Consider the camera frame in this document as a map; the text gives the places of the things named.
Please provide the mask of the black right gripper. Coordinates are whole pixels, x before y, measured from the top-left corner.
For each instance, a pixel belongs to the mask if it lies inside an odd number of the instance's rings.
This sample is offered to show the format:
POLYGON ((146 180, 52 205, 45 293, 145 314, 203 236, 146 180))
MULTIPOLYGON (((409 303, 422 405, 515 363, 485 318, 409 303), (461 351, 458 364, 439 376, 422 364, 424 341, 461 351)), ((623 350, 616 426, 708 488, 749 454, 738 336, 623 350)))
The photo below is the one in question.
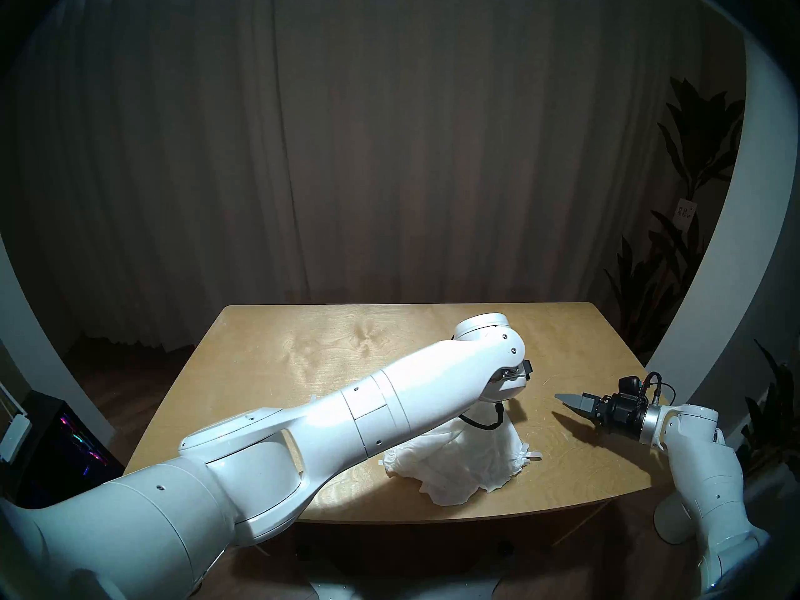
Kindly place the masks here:
POLYGON ((555 397, 564 406, 584 418, 593 418, 594 425, 608 431, 642 431, 650 399, 646 394, 616 394, 598 397, 593 394, 558 393, 555 397))

